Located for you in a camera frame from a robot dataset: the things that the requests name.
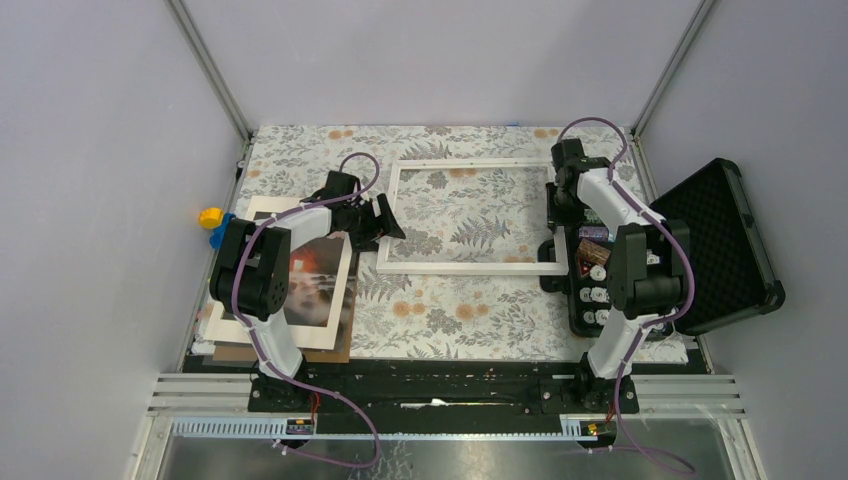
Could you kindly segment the white picture frame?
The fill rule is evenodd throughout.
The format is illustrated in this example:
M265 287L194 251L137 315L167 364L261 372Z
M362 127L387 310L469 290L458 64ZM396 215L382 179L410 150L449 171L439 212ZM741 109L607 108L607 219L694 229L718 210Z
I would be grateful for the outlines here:
M553 177L553 167L546 158L472 158L472 159L417 159L398 160L390 170L389 188L386 193L392 207L398 205L397 192L400 175L406 170L443 170L459 168L548 169ZM553 234L555 262L517 263L460 263L460 262L392 262L389 259L393 238L380 239L376 271L381 274L408 275L468 275L468 276L565 276L569 273L565 234L557 230Z

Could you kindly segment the sunset photo with white mat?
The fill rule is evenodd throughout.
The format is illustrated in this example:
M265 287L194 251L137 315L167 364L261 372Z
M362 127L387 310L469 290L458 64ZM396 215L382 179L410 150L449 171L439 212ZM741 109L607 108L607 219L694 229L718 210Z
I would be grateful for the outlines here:
M253 196L245 218L257 225L273 213L294 207L292 197ZM336 232L299 247L290 260L289 289L282 309L294 343L302 349L336 350L345 323L352 318L353 251L347 234ZM199 338L207 342L247 345L248 335L220 302L208 302Z

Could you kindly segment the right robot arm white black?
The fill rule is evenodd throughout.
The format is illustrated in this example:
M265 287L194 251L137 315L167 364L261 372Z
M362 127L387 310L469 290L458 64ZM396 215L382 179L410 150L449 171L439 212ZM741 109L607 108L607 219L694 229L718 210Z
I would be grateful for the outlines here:
M570 271L576 271L580 251L593 250L587 240L575 238L586 211L593 211L614 236L599 261L606 271L608 318L569 386L579 407L597 412L620 400L632 358L649 333L691 306L690 230L635 197L619 181L612 162L587 156L579 139L558 140L551 155L554 179L546 186L546 220L551 231L562 229L570 241L562 256Z

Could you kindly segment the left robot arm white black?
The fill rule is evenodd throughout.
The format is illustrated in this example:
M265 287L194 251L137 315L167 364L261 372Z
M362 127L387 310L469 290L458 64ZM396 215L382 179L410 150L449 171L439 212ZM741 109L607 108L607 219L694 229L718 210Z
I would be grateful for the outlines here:
M292 252L336 232L346 233L356 252L375 250L384 237L405 236L388 196L368 199L367 190L356 176L332 170L321 189L294 206L261 223L229 214L216 231L210 295L247 333L259 371L275 379L272 398L285 410L304 407L311 388L296 375L303 355L283 312Z

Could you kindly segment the brown playing card box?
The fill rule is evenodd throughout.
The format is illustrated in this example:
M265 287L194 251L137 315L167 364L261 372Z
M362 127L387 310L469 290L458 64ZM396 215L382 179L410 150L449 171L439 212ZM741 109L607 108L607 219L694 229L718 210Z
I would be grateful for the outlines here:
M576 256L593 265L605 267L611 255L611 251L589 239L583 238L580 240Z

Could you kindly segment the brown backing board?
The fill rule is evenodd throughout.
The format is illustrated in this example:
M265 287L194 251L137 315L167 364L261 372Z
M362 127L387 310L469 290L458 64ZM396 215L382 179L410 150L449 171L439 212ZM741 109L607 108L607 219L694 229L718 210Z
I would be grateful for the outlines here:
M345 286L334 275L308 275L305 271L290 274L295 284L282 311L306 361L349 361L357 268L358 257L354 255ZM257 360L239 322L221 307L213 308L204 338L215 342L208 364L246 365Z

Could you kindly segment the yellow blue toy car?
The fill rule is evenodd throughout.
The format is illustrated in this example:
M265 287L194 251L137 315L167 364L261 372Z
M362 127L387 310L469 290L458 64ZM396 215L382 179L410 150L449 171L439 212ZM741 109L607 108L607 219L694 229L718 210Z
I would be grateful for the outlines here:
M234 218L233 212L225 212L218 207L206 208L199 213L197 224L210 232L209 244L214 250L221 248L228 225Z

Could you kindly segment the black foam lined case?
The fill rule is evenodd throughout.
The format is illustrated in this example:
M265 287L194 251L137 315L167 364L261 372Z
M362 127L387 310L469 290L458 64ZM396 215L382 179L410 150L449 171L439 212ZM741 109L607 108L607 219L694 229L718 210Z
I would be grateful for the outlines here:
M697 336L781 308L785 289L777 279L748 203L737 165L716 158L651 205L672 220L690 228L687 249L696 280L694 303L682 319L652 331L650 341L665 339L672 332ZM595 266L576 255L583 239L600 247L613 248L613 230L602 226L591 209L564 227L569 260L567 276L541 276L540 288L562 293L568 299L568 322L572 333L597 338L601 333L599 313L609 302L595 302L590 291L605 288L605 280L594 280Z

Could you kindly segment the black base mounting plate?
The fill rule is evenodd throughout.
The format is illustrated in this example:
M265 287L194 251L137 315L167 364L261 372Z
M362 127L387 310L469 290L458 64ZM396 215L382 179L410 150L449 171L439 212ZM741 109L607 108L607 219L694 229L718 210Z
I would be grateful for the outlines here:
M311 363L290 384L258 374L251 413L303 414L320 433L365 433L363 410L381 434L553 433L560 416L610 424L639 410L631 381L620 399L574 362L352 360Z

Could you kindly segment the aluminium rail frame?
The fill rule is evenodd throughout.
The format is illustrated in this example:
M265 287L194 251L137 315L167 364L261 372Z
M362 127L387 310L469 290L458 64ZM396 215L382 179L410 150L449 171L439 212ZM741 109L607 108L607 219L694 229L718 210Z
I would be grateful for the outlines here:
M729 375L636 375L624 405L630 429L653 420L706 421L729 438L749 432L735 380ZM481 400L362 400L376 426L345 405L326 399L316 414L308 406L270 405L269 394L246 374L163 374L148 409L171 418L177 435L256 439L339 440L559 440L597 442L611 433L615 416L578 413L557 405L549 392L520 404L495 399L493 377L481 380Z

